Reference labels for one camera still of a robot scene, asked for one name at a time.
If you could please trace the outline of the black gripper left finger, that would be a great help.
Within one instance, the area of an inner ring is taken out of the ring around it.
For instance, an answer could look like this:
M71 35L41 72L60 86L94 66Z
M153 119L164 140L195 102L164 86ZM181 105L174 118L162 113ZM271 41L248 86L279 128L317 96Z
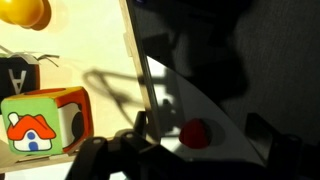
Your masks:
M122 172L129 180L178 180L186 177L186 162L138 133L126 131L112 140L87 139L65 180L109 180Z

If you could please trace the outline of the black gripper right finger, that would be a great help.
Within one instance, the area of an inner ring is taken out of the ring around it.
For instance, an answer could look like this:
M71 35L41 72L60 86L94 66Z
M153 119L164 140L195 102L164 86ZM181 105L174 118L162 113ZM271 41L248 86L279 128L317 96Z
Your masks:
M245 136L276 180L298 180L302 141L280 133L257 113L249 113Z

